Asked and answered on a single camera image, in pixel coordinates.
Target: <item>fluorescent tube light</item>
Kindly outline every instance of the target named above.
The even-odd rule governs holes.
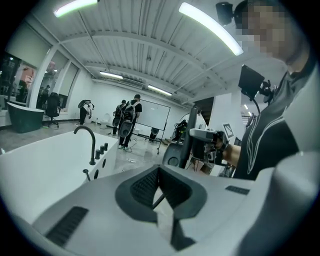
[[[110,74],[104,71],[100,71],[101,75],[107,76],[107,77],[111,77],[111,78],[118,78],[118,79],[123,79],[123,77],[121,75],[117,75],[117,74]]]
[[[179,12],[196,20],[215,33],[230,48],[234,55],[238,56],[244,53],[238,42],[218,22],[203,11],[183,2],[179,8]]]
[[[167,92],[167,91],[165,91],[165,90],[161,90],[161,89],[159,89],[159,88],[157,88],[157,87],[154,87],[154,86],[152,86],[152,85],[148,85],[148,87],[149,87],[150,89],[156,90],[156,91],[158,91],[158,92],[160,92],[160,93],[163,93],[163,94],[166,94],[166,95],[169,95],[169,96],[172,95],[172,93]]]
[[[75,0],[75,1],[72,1],[62,7],[60,7],[59,9],[55,10],[53,12],[53,14],[59,18],[61,17],[62,15],[65,15],[69,12],[72,12],[74,10],[77,10],[77,9],[80,9],[82,7],[85,7],[85,6],[89,6],[89,5],[93,5],[93,4],[96,4],[98,3],[99,0]]]

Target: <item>white ceiling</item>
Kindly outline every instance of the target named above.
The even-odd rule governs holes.
[[[141,81],[144,90],[151,84],[175,93],[169,98],[178,103],[235,90],[242,64],[279,83],[281,62],[253,47],[233,55],[215,34],[178,11],[182,2],[218,20],[219,0],[100,0],[60,18],[53,11],[66,0],[43,0],[32,14],[97,79],[107,70]],[[234,24],[225,28],[239,41]]]

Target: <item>black faucet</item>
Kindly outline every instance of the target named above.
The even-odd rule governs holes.
[[[90,133],[91,137],[92,137],[91,160],[90,160],[89,164],[94,166],[96,164],[96,162],[95,162],[96,137],[95,137],[93,131],[90,128],[84,126],[84,125],[79,125],[77,128],[75,128],[73,133],[77,134],[77,132],[80,129],[87,130]]]

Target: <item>black chair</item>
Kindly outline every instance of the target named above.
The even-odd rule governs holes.
[[[56,92],[52,92],[46,101],[46,108],[44,114],[51,118],[51,122],[49,123],[48,127],[51,124],[57,125],[59,128],[58,122],[54,122],[54,118],[60,115],[60,99]]]

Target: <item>gray floor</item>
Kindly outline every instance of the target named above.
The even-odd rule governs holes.
[[[76,128],[77,123],[78,122],[61,122],[59,128],[57,128],[56,125],[52,125],[50,128],[43,127],[39,130],[27,133],[16,133],[11,129],[0,130],[0,148],[7,152],[39,140],[71,132]],[[95,133],[112,137],[111,128],[100,129],[100,125],[95,126],[93,123],[89,124],[88,127]],[[137,135],[131,137],[128,146],[131,147],[132,152],[126,152],[123,149],[117,150],[115,162],[117,171],[125,172],[130,169],[142,167],[146,164],[161,164],[167,148],[162,144],[159,149],[159,154],[157,154],[157,148],[159,146],[158,142],[149,143],[148,140]],[[154,201],[156,201],[161,194],[161,190],[158,189],[154,196]],[[171,238],[173,210],[167,200],[164,199],[154,211],[158,213],[159,231],[163,237],[169,241]]]

